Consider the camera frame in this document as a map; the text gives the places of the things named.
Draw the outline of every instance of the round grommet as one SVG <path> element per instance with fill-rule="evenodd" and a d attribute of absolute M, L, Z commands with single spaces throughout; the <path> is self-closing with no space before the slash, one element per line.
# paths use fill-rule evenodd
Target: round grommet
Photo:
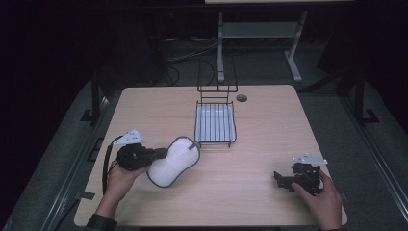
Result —
<path fill-rule="evenodd" d="M 244 94 L 239 94 L 239 95 L 237 95 L 237 100 L 239 102 L 245 102 L 246 100 L 248 100 L 248 97 L 246 97 L 246 95 L 244 95 Z"/>

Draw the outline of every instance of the oven mitt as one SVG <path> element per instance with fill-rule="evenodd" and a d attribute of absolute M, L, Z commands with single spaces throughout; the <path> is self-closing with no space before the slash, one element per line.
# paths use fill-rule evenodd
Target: oven mitt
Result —
<path fill-rule="evenodd" d="M 156 186 L 167 188 L 199 159 L 200 150 L 197 144 L 188 137 L 179 137 L 168 148 L 165 159 L 153 162 L 147 176 Z"/>

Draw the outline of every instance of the hand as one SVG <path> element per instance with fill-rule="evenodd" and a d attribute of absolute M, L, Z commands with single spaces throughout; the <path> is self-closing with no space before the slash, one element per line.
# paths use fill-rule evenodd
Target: hand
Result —
<path fill-rule="evenodd" d="M 126 193 L 130 191 L 136 178 L 147 172 L 149 169 L 150 167 L 143 167 L 134 171 L 129 171 L 117 166 L 116 160 L 112 161 L 109 171 L 108 185 L 95 213 L 106 218 L 114 218 L 120 200 L 122 200 Z"/>
<path fill-rule="evenodd" d="M 342 228 L 342 199 L 330 177 L 322 170 L 319 175 L 323 180 L 323 192 L 312 196 L 300 185 L 292 183 L 292 187 L 309 206 L 310 213 L 316 219 L 322 231 Z"/>

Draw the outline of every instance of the white mesh tray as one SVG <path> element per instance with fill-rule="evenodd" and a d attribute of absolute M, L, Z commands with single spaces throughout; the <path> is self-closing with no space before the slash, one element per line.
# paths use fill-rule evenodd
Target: white mesh tray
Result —
<path fill-rule="evenodd" d="M 195 122 L 195 141 L 234 142 L 236 130 L 232 104 L 199 104 Z"/>

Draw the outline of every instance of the black sleeve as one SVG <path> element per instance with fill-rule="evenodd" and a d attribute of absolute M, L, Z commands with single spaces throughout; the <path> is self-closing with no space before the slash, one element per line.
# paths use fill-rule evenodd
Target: black sleeve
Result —
<path fill-rule="evenodd" d="M 84 231 L 115 231 L 117 221 L 93 214 Z"/>
<path fill-rule="evenodd" d="M 330 229 L 327 231 L 347 231 L 345 228 L 340 228 L 340 229 Z"/>

